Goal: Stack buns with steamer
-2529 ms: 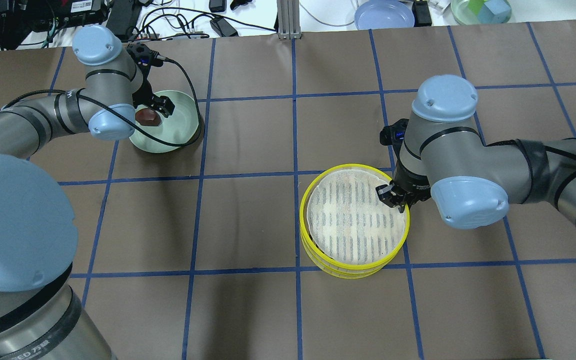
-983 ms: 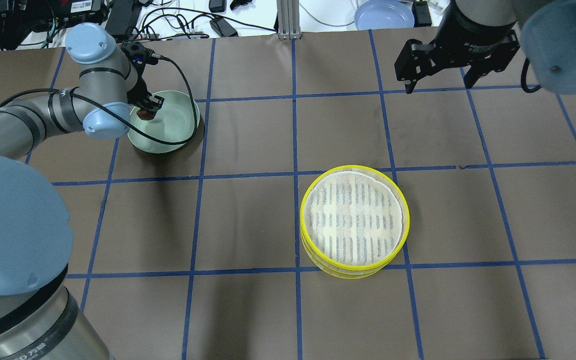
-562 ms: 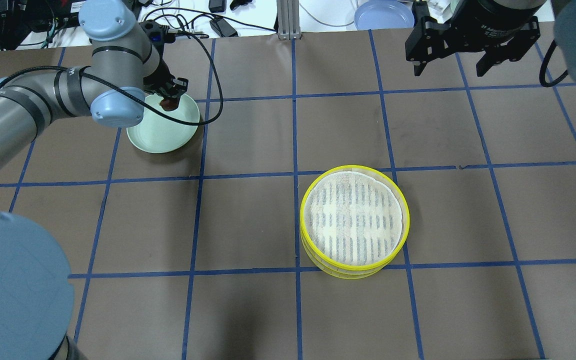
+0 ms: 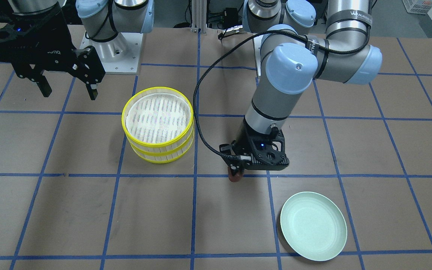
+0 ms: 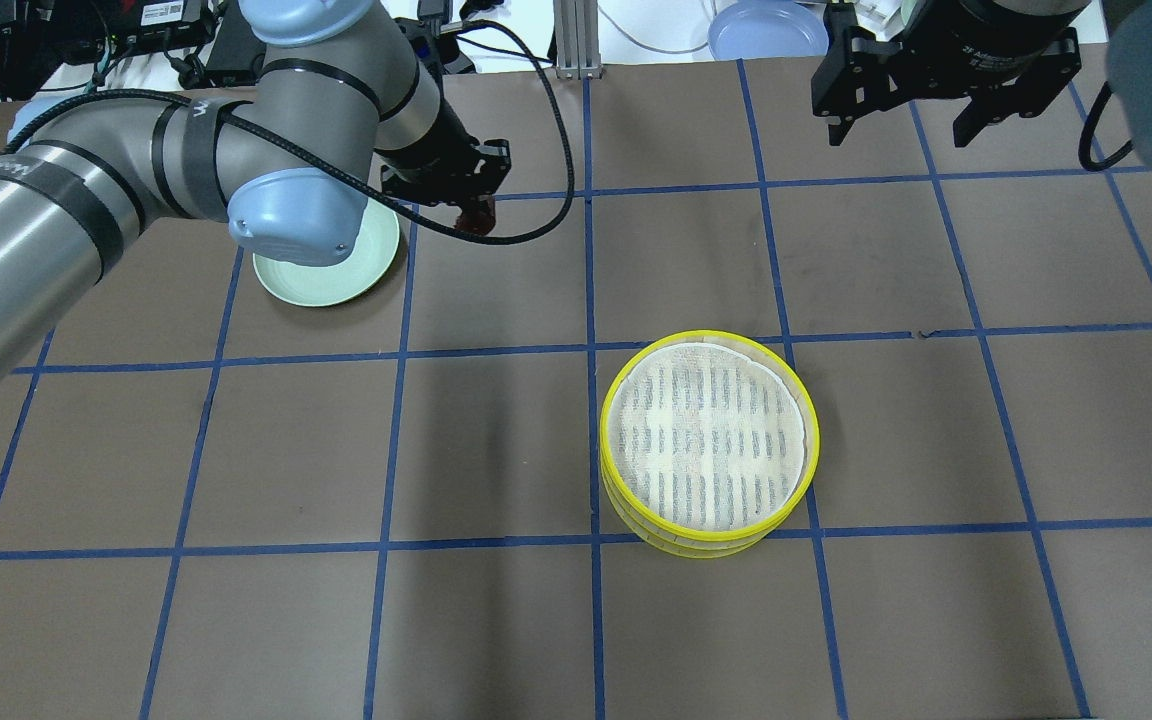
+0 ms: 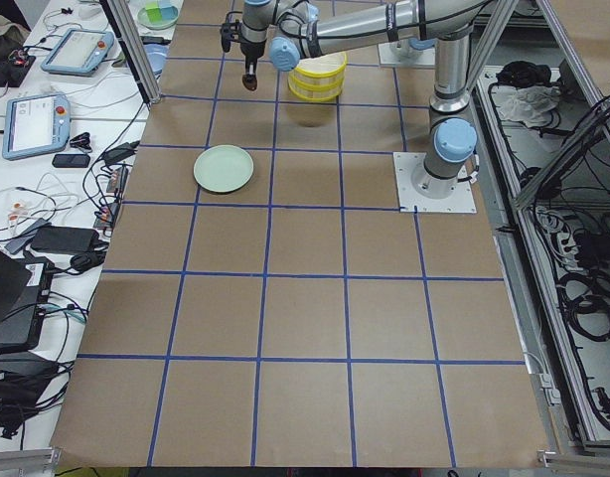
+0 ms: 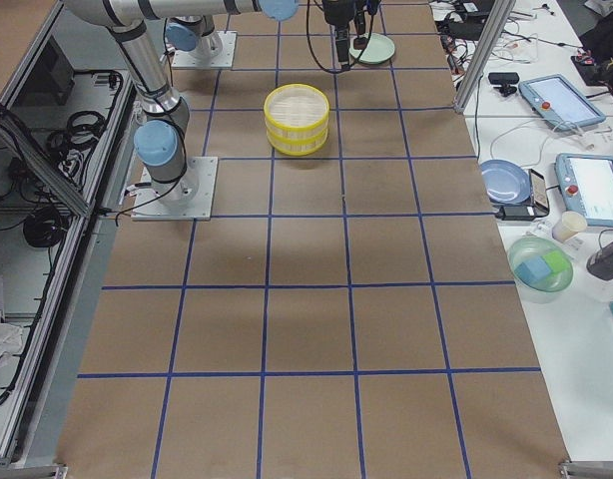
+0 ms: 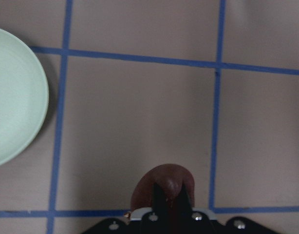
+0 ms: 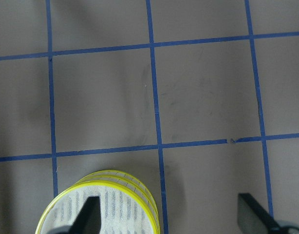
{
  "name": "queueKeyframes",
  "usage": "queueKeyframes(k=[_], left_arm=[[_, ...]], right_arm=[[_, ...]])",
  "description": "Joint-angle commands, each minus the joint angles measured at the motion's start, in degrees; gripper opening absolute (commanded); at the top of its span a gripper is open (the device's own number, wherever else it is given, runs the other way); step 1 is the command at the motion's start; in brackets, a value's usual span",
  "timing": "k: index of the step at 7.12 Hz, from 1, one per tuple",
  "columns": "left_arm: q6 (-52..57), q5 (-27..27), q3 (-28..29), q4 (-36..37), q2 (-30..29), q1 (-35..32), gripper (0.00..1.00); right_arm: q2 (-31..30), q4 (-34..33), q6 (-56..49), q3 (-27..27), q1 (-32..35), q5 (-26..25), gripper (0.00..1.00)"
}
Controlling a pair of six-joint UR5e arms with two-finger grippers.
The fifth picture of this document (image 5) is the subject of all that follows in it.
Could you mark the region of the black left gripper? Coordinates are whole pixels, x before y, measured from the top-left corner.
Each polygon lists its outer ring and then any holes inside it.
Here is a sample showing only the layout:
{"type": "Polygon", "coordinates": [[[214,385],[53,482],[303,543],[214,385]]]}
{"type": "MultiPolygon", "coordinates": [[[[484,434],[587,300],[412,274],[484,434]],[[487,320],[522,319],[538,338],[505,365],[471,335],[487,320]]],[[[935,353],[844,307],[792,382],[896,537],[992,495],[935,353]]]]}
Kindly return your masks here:
{"type": "Polygon", "coordinates": [[[476,138],[449,105],[440,105],[412,141],[379,143],[376,156],[382,160],[382,194],[424,206],[462,209],[488,199],[511,172],[509,141],[476,138]]]}

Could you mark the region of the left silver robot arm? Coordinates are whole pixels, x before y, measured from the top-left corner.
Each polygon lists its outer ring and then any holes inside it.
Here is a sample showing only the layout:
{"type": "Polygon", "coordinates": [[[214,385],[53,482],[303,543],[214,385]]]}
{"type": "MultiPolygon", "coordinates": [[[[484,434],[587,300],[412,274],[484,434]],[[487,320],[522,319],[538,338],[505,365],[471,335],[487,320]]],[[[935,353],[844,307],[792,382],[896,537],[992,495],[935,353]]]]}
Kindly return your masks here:
{"type": "Polygon", "coordinates": [[[461,210],[486,233],[509,145],[477,141],[376,1],[242,1],[256,99],[119,90],[26,109],[0,154],[0,381],[162,218],[334,266],[369,200],[461,210]]]}

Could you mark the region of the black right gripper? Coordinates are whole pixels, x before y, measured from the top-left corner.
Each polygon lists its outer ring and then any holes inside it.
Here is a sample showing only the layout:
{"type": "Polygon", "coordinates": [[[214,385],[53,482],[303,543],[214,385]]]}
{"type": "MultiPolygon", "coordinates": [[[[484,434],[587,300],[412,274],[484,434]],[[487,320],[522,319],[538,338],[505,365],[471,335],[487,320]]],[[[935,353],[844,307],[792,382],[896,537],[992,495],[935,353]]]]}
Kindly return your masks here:
{"type": "Polygon", "coordinates": [[[1082,68],[1079,1],[914,1],[879,40],[859,1],[828,1],[828,50],[812,77],[812,113],[841,146],[861,118],[924,100],[969,103],[952,126],[965,149],[1007,118],[1038,118],[1082,68]]]}

